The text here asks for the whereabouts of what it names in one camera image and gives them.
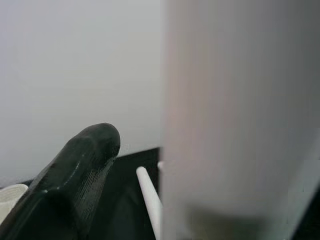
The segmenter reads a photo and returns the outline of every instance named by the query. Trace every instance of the white backdrop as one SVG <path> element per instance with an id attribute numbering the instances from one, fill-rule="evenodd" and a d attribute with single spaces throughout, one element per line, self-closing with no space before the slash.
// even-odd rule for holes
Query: white backdrop
<path id="1" fill-rule="evenodd" d="M 0 2 L 0 186 L 33 178 L 83 128 L 120 155 L 162 144 L 161 0 Z"/>

